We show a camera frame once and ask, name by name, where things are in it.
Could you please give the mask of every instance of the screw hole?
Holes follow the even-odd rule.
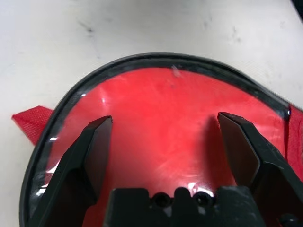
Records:
[[[164,192],[155,194],[151,200],[160,208],[168,207],[171,204],[171,198]]]
[[[205,192],[197,192],[193,198],[201,207],[210,207],[213,204],[213,198]]]

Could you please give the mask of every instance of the white table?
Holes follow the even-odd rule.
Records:
[[[303,24],[290,0],[0,0],[0,226],[18,226],[33,150],[11,115],[55,108],[92,70],[142,52],[225,62],[303,107]]]

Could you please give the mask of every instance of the red strap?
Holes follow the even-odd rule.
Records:
[[[303,112],[294,106],[290,106],[290,111],[285,159],[303,181]]]
[[[35,145],[52,113],[53,111],[51,109],[39,105],[14,114],[12,119]]]

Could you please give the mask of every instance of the white surface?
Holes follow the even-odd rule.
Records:
[[[33,146],[10,119],[55,108],[83,76],[142,52],[230,64],[303,107],[303,24],[290,0],[0,0],[0,226],[18,226]]]

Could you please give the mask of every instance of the black rubber rim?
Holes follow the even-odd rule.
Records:
[[[125,71],[150,67],[171,68],[172,66],[180,70],[203,73],[238,87],[268,105],[284,120],[288,120],[289,111],[287,102],[243,73],[213,60],[176,53],[144,53],[121,58],[108,63],[91,72],[70,89],[70,91],[59,102],[46,127],[44,128],[31,155],[21,187],[19,203],[19,223],[21,227],[25,227],[29,219],[28,203],[32,187],[32,176],[37,168],[46,168],[47,161],[44,165],[42,164],[40,167],[37,166],[41,153],[43,150],[45,150],[45,143],[47,139],[52,136],[52,134],[57,133],[57,131],[60,129],[58,125],[60,125],[60,123],[68,115],[71,108],[78,102],[81,94],[83,94],[85,91],[91,90],[99,83]]]

